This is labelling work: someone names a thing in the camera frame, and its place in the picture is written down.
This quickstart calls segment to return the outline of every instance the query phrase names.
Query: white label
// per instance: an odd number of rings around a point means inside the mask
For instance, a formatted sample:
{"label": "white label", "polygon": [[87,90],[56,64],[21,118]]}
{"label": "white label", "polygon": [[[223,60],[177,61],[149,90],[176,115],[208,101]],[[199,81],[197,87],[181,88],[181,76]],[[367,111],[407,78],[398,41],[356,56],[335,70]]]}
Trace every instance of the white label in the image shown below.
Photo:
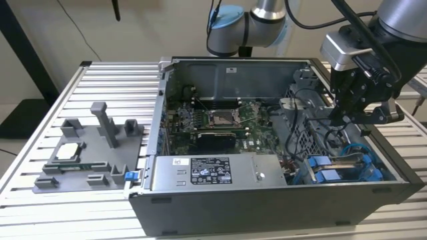
{"label": "white label", "polygon": [[235,74],[236,72],[237,72],[237,68],[236,67],[227,67],[225,68],[225,73]]}
{"label": "white label", "polygon": [[173,165],[188,165],[189,158],[173,158]]}

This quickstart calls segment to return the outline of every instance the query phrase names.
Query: wire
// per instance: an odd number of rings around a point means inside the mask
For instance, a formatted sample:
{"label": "wire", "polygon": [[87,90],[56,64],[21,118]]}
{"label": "wire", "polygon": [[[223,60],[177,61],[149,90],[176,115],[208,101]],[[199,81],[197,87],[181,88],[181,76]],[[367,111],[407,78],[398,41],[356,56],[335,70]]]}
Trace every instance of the wire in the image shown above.
{"label": "wire", "polygon": [[79,28],[77,24],[76,24],[76,22],[75,22],[73,18],[69,16],[69,14],[68,14],[68,12],[67,12],[67,10],[65,10],[65,8],[64,8],[64,6],[63,6],[63,4],[61,4],[60,0],[56,0],[56,2],[57,2],[57,4],[60,5],[60,8],[63,9],[63,11],[64,11],[65,15],[68,16],[68,18],[69,18],[69,20],[71,20],[72,24],[73,24],[73,25],[75,25],[75,27],[77,28],[77,31],[79,31],[79,33],[80,33],[80,35],[81,35],[81,38],[83,38],[83,40],[84,40],[85,45],[87,45],[87,46],[88,46],[88,48],[92,50],[93,54],[95,54],[95,55],[96,55],[96,57],[97,57],[97,60],[101,62],[103,60],[101,60],[101,58],[100,58],[100,55],[96,53],[96,51],[95,51],[95,50],[93,50],[93,48],[91,47],[91,45],[89,45],[89,43],[88,43],[88,40],[87,40],[87,38],[85,38],[85,36],[84,36],[84,34],[83,34],[83,32],[81,32],[81,30],[80,30],[80,28]]}
{"label": "wire", "polygon": [[371,158],[372,158],[372,162],[376,162],[376,157],[375,157],[375,154],[374,152],[371,151],[371,149],[367,147],[367,145],[362,144],[362,143],[352,143],[352,144],[348,144],[340,151],[340,155],[344,155],[347,150],[352,147],[360,147],[363,148],[366,151],[367,151],[367,154],[371,155]]}
{"label": "wire", "polygon": [[17,156],[16,153],[13,153],[13,152],[11,152],[11,151],[8,151],[8,150],[4,150],[4,149],[1,149],[1,148],[0,148],[0,152],[4,152],[4,153],[11,154],[11,155],[13,155],[13,156]]}
{"label": "wire", "polygon": [[420,106],[415,106],[415,107],[414,107],[414,111],[412,111],[412,114],[411,114],[412,116],[415,116],[416,112],[419,111],[419,107],[420,107]]}
{"label": "wire", "polygon": [[395,78],[395,81],[399,81],[402,78],[402,72],[399,70],[399,67],[392,57],[390,56],[384,46],[375,39],[375,36],[372,35],[367,25],[360,20],[360,18],[358,17],[356,13],[354,12],[352,8],[348,6],[344,0],[331,0],[331,1],[336,9],[340,11],[342,15],[346,17],[346,19],[354,26],[354,29],[359,33],[362,40],[368,43],[370,47],[375,52],[375,55],[378,56],[380,62],[386,65],[392,77]]}
{"label": "wire", "polygon": [[344,158],[348,158],[351,156],[355,156],[355,155],[363,156],[363,152],[354,152],[354,153],[351,153],[348,155],[344,155],[344,156],[343,155],[342,156],[330,156],[328,158],[339,160],[339,159],[344,159]]}
{"label": "wire", "polygon": [[219,3],[217,3],[217,5],[216,5],[216,7],[215,7],[215,10],[213,10],[213,12],[212,12],[213,1],[215,1],[215,0],[212,0],[211,9],[209,9],[209,12],[208,12],[205,49],[209,49],[209,45],[208,45],[209,36],[211,36],[211,32],[212,32],[213,23],[215,23],[216,18],[217,18],[217,16],[219,16],[220,6],[221,6],[223,0],[219,0]]}
{"label": "wire", "polygon": [[212,12],[212,9],[213,9],[213,3],[215,3],[215,0],[211,1],[211,8],[209,8],[209,10],[208,10],[207,24],[205,24],[205,35],[209,35],[211,12]]}
{"label": "wire", "polygon": [[347,122],[347,123],[342,126],[342,128],[340,128],[339,130],[331,129],[331,130],[328,130],[328,131],[326,132],[324,138],[323,138],[323,145],[324,145],[326,148],[328,148],[328,137],[330,137],[330,134],[331,134],[332,132],[338,132],[338,133],[342,132],[342,131],[347,128],[348,124],[350,124],[350,122]]}
{"label": "wire", "polygon": [[289,151],[289,142],[291,142],[291,137],[295,133],[295,130],[296,130],[296,124],[298,124],[298,120],[299,120],[299,107],[296,105],[296,101],[294,101],[294,121],[292,121],[292,127],[291,127],[291,132],[287,136],[287,139],[285,139],[285,142],[284,142],[284,149],[285,149],[285,152],[287,154],[291,156],[291,158],[299,160],[300,162],[303,162],[304,160],[298,156],[295,155],[291,151]]}
{"label": "wire", "polygon": [[294,93],[294,98],[296,97],[296,94],[298,94],[302,90],[314,91],[316,94],[319,93],[315,89],[308,88],[308,87],[303,87],[303,88],[298,89],[298,91]]}
{"label": "wire", "polygon": [[[326,22],[323,24],[319,24],[319,25],[314,25],[314,26],[308,26],[308,25],[304,25],[302,24],[298,19],[295,18],[292,12],[291,12],[291,7],[289,7],[289,0],[284,0],[284,7],[285,7],[285,11],[287,11],[287,15],[288,17],[291,18],[292,22],[296,24],[296,26],[299,26],[302,29],[307,29],[307,30],[315,30],[315,29],[322,29],[322,28],[326,28],[328,26],[332,26],[335,24],[339,24],[342,22],[346,22],[347,21],[347,18],[340,18],[340,19],[336,19],[334,21],[330,21],[330,22]],[[376,14],[376,11],[367,11],[367,12],[360,12],[356,14],[358,17],[366,17],[366,16],[374,16]]]}

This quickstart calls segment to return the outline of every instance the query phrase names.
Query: gray plastic post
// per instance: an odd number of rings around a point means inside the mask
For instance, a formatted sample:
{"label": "gray plastic post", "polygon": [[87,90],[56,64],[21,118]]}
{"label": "gray plastic post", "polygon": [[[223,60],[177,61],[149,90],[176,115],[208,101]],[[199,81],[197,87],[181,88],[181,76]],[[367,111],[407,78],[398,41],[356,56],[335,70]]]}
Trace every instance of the gray plastic post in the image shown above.
{"label": "gray plastic post", "polygon": [[108,116],[105,113],[107,104],[103,101],[93,102],[91,106],[91,113],[96,116],[99,120],[100,128],[103,129],[104,136],[108,142],[108,145],[112,149],[119,146],[119,142],[115,136],[115,126],[111,125]]}

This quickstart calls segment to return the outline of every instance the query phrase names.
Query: metal case panel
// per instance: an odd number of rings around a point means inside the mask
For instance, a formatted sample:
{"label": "metal case panel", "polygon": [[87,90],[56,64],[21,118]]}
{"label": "metal case panel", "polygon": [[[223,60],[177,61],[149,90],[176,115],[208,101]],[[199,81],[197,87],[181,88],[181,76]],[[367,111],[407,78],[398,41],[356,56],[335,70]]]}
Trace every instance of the metal case panel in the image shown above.
{"label": "metal case panel", "polygon": [[143,194],[128,200],[148,236],[267,232],[355,225],[396,204],[408,185]]}

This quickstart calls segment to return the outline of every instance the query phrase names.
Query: blue latch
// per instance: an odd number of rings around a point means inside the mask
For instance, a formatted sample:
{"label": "blue latch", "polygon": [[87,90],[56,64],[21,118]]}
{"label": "blue latch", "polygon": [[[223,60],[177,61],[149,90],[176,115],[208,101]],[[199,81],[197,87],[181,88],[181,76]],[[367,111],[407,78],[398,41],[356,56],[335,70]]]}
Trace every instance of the blue latch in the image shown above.
{"label": "blue latch", "polygon": [[140,172],[139,171],[128,171],[125,174],[124,174],[124,180],[125,181],[131,181],[131,182],[135,182],[137,181],[140,178]]}

